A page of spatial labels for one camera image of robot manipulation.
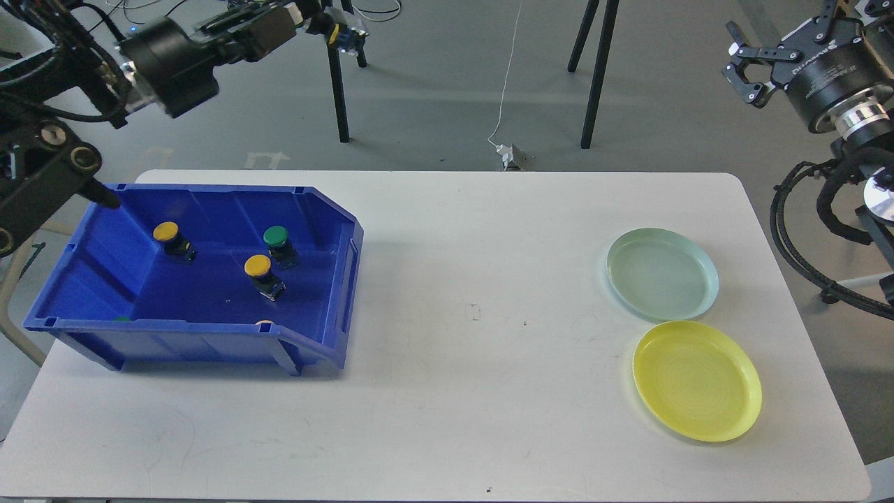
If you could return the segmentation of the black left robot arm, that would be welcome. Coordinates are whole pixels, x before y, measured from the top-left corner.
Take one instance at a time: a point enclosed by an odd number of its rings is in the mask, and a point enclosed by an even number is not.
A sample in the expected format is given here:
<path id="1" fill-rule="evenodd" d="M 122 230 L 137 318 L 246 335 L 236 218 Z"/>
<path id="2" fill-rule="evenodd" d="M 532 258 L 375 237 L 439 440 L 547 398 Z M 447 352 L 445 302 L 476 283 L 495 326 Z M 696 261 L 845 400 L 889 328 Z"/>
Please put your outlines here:
<path id="1" fill-rule="evenodd" d="M 14 254 L 70 198 L 108 209 L 119 200 L 98 181 L 100 152 L 73 123 L 120 129 L 134 112 L 158 105 L 181 117 L 219 92 L 214 70 L 260 61 L 307 33 L 331 55 L 366 64 L 369 29 L 348 1 L 230 1 L 189 29 L 170 14 L 125 34 L 110 14 L 100 23 L 116 39 L 99 44 L 74 15 L 84 1 L 3 1 L 2 12 L 47 38 L 49 47 L 2 66 L 1 251 Z"/>

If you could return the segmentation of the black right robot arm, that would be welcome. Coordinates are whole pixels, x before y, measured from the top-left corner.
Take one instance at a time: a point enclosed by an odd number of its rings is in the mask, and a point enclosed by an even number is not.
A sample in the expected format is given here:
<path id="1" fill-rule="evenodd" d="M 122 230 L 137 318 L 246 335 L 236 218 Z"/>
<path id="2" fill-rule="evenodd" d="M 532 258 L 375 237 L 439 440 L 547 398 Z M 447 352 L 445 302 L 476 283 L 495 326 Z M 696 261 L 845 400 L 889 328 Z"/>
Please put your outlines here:
<path id="1" fill-rule="evenodd" d="M 891 273 L 876 277 L 884 302 L 856 293 L 858 279 L 821 274 L 796 251 L 784 226 L 786 197 L 802 178 L 821 176 L 815 204 L 821 223 L 892 261 L 892 66 L 870 39 L 878 35 L 885 51 L 892 50 L 891 1 L 824 1 L 817 16 L 768 48 L 750 44 L 735 22 L 726 28 L 732 44 L 724 77 L 745 103 L 762 108 L 781 90 L 810 133 L 837 134 L 829 161 L 799 163 L 775 189 L 770 218 L 779 253 L 818 286 L 827 305 L 843 300 L 891 317 Z"/>

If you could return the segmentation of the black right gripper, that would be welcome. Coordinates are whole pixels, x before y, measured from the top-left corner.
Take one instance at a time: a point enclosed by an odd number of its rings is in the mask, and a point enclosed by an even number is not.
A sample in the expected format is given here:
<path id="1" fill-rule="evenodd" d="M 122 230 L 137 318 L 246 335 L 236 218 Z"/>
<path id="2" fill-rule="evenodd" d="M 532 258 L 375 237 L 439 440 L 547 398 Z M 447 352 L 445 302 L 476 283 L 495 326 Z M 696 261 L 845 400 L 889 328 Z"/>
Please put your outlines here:
<path id="1" fill-rule="evenodd" d="M 865 41 L 865 29 L 892 26 L 893 1 L 821 1 L 820 13 L 789 32 L 775 48 L 754 47 L 737 22 L 729 20 L 729 62 L 721 73 L 748 105 L 763 108 L 783 90 L 810 133 L 830 133 L 843 114 L 840 103 L 892 96 L 892 71 Z M 817 41 L 819 29 L 830 32 Z M 796 61 L 796 51 L 801 58 Z M 764 66 L 765 80 L 748 70 Z"/>

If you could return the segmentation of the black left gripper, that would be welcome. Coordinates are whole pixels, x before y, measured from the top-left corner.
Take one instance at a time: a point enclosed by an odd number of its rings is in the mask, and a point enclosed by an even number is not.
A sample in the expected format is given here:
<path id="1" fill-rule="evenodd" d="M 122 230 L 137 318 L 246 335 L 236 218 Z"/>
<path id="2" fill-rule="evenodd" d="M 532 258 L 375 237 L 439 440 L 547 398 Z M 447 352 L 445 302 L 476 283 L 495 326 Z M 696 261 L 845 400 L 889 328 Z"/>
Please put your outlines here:
<path id="1" fill-rule="evenodd" d="M 318 14 L 332 18 L 313 18 Z M 301 15 L 312 18 L 307 33 L 322 35 L 326 45 L 329 28 L 339 23 L 335 49 L 355 57 L 369 31 L 357 20 L 344 18 L 346 14 L 349 10 L 329 1 L 246 3 L 204 20 L 192 33 L 163 17 L 121 42 L 122 71 L 141 99 L 159 105 L 169 117 L 181 117 L 217 95 L 214 68 L 262 60 L 295 37 Z"/>

